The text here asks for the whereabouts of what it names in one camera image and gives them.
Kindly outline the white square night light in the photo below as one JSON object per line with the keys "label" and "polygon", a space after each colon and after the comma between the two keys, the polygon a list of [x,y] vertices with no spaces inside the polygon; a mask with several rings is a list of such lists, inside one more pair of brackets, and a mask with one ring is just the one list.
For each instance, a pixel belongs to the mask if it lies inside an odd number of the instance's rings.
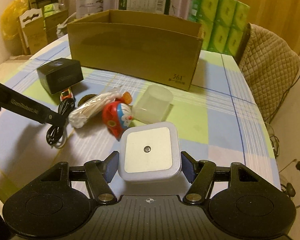
{"label": "white square night light", "polygon": [[168,180],[181,171],[177,128],[158,122],[127,129],[121,137],[118,172],[130,183]]}

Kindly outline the bag of cotton swabs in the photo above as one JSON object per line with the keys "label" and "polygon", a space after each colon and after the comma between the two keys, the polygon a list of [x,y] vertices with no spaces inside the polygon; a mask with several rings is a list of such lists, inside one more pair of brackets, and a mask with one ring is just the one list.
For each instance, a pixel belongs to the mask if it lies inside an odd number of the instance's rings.
{"label": "bag of cotton swabs", "polygon": [[81,106],[73,110],[69,116],[69,124],[73,128],[82,128],[89,119],[98,114],[106,106],[106,104],[115,101],[121,97],[121,87],[116,87],[110,91],[101,93],[97,96],[92,97]]}

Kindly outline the red Doraemon toy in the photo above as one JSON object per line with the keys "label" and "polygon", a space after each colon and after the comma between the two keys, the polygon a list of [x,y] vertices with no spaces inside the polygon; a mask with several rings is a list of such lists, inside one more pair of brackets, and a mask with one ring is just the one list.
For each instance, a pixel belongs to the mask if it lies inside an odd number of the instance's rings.
{"label": "red Doraemon toy", "polygon": [[132,107],[129,105],[131,102],[131,94],[124,92],[119,99],[108,103],[102,110],[102,121],[117,140],[120,140],[133,120]]}

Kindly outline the small black box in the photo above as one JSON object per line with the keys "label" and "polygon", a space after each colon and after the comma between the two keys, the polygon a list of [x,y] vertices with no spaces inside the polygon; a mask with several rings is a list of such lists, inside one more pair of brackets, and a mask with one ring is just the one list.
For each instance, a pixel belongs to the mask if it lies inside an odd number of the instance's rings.
{"label": "small black box", "polygon": [[51,95],[59,93],[83,80],[81,63],[59,58],[37,68],[42,87]]}

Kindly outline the red yellow toy car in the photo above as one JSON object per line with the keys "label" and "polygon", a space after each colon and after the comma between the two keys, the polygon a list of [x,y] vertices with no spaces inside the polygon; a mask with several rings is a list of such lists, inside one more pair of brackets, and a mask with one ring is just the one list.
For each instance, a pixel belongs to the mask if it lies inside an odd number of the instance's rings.
{"label": "red yellow toy car", "polygon": [[75,99],[70,87],[61,91],[60,102],[63,102],[65,99]]}

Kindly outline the translucent plastic cup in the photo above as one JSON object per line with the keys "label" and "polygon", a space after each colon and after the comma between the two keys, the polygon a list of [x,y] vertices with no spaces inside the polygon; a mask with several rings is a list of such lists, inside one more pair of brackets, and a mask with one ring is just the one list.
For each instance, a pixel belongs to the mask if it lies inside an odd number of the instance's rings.
{"label": "translucent plastic cup", "polygon": [[150,85],[133,105],[133,117],[146,124],[162,122],[172,100],[173,94],[167,88]]}

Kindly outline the yellow plastic bag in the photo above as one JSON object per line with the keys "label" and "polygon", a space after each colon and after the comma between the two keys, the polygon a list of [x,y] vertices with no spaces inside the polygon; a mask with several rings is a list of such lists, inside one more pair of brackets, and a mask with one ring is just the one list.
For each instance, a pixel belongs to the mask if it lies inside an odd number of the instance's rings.
{"label": "yellow plastic bag", "polygon": [[29,9],[29,0],[13,0],[0,18],[1,34],[4,40],[13,40],[18,35],[19,17]]}

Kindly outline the brown carton with white flap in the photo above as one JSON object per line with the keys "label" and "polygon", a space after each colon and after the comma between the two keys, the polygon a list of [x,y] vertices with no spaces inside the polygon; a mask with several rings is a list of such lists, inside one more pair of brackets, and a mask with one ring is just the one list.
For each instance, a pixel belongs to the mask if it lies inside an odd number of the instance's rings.
{"label": "brown carton with white flap", "polygon": [[42,9],[25,11],[20,17],[21,30],[26,46],[35,54],[51,42],[57,40],[57,26],[68,18],[68,11],[61,10],[45,17]]}

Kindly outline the white product box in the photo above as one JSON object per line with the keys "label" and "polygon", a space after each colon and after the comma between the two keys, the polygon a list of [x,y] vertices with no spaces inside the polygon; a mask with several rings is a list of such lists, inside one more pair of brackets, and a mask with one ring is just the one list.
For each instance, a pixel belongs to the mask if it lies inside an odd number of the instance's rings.
{"label": "white product box", "polygon": [[76,18],[84,18],[92,14],[110,9],[110,0],[76,0]]}

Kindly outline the chair with quilted cover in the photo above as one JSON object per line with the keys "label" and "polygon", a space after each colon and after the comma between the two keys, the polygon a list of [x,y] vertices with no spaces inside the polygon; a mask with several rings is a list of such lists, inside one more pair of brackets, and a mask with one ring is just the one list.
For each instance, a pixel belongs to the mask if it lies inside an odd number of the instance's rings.
{"label": "chair with quilted cover", "polygon": [[249,23],[235,61],[263,120],[271,123],[297,77],[300,57],[274,32]]}

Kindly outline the open brown cardboard box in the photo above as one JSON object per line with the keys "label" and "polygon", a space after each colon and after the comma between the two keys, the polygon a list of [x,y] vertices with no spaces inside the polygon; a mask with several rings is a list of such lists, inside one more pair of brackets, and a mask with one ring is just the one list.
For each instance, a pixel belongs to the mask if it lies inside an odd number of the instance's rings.
{"label": "open brown cardboard box", "polygon": [[202,26],[175,16],[107,10],[67,25],[71,57],[85,67],[189,90]]}

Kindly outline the green tissue pack bundle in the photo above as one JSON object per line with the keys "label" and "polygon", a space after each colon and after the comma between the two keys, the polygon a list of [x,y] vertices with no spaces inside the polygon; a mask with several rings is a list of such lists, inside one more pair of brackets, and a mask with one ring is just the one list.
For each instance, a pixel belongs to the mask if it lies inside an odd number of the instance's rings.
{"label": "green tissue pack bundle", "polygon": [[190,0],[187,19],[201,24],[202,50],[236,56],[249,10],[237,0]]}

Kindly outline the dark green product box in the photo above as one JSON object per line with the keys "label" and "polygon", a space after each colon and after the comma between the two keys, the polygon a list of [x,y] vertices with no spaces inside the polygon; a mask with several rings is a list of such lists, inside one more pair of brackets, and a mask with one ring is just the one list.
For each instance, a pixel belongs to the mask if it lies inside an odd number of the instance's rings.
{"label": "dark green product box", "polygon": [[176,16],[178,0],[119,0],[119,10],[141,11]]}

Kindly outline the wooden door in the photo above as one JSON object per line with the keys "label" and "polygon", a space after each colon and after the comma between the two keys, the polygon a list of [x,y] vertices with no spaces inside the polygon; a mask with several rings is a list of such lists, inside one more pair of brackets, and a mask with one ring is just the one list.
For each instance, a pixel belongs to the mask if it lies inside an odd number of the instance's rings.
{"label": "wooden door", "polygon": [[300,54],[300,0],[238,0],[250,6],[248,22],[284,39]]}

